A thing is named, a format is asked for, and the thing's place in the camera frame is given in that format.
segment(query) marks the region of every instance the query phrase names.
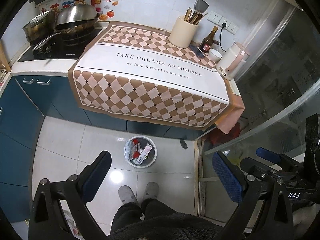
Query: wall outlet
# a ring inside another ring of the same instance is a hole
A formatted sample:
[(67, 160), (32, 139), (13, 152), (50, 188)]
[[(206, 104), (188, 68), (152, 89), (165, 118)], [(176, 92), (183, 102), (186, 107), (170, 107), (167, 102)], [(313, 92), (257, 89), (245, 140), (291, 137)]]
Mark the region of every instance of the wall outlet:
[(221, 17), (220, 21), (218, 22), (218, 26), (222, 27), (222, 24), (226, 23), (227, 26), (225, 27), (225, 29), (227, 29), (231, 23), (231, 21), (229, 21), (228, 19), (226, 19), (225, 17)]
[(227, 31), (231, 32), (232, 34), (236, 34), (238, 29), (239, 29), (238, 25), (235, 25), (233, 22), (231, 22), (229, 27), (227, 28)]
[(218, 24), (222, 16), (214, 11), (211, 11), (210, 15), (208, 16), (208, 21), (214, 24)]

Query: leg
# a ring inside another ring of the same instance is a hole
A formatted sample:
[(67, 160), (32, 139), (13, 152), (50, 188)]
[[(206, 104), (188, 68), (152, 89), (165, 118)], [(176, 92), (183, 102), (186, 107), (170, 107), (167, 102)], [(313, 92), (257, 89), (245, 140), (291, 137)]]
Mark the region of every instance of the leg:
[(159, 185), (155, 182), (149, 182), (143, 195), (141, 203), (142, 212), (145, 215), (145, 220), (158, 217), (169, 216), (176, 213), (175, 210), (168, 207), (166, 204), (158, 201)]
[(136, 203), (130, 202), (124, 204), (115, 214), (110, 232), (113, 233), (122, 227), (140, 222), (140, 217), (142, 217), (142, 211)]
[(123, 204), (115, 214), (111, 233), (118, 229), (130, 225), (135, 222), (141, 221), (142, 217), (141, 208), (138, 206), (138, 201), (129, 186), (122, 186), (118, 190), (119, 198)]
[(166, 204), (160, 202), (157, 199), (146, 199), (141, 204), (142, 212), (144, 213), (144, 219), (151, 219), (158, 216), (170, 216), (177, 213)]

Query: power cord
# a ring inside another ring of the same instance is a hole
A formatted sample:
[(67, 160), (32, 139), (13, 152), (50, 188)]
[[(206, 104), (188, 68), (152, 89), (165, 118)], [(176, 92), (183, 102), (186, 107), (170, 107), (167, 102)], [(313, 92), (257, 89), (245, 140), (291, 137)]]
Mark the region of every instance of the power cord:
[(220, 43), (220, 48), (225, 52), (225, 50), (222, 48), (222, 46), (221, 46), (221, 33), (222, 33), (222, 30), (223, 30), (223, 28), (225, 28), (225, 27), (227, 27), (227, 24), (226, 23), (223, 23), (222, 24), (222, 28), (221, 28), (221, 32), (220, 32), (220, 38), (219, 38), (219, 43)]

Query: utensil holder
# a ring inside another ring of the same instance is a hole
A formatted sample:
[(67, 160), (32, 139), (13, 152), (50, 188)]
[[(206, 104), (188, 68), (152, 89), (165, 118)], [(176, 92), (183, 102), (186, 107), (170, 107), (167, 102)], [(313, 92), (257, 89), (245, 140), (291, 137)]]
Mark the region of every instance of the utensil holder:
[(176, 20), (169, 41), (174, 46), (185, 49), (189, 47), (199, 25), (188, 23), (183, 18), (184, 16), (179, 16)]

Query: stove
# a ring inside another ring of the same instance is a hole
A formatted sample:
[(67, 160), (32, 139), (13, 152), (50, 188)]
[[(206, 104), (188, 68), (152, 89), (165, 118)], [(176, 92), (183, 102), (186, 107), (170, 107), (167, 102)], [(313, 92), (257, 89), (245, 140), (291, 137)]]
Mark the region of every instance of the stove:
[(32, 51), (34, 44), (20, 57), (18, 62), (39, 59), (78, 59), (84, 52), (85, 46), (92, 41), (101, 29), (93, 29), (77, 36), (65, 37), (56, 35), (40, 49)]

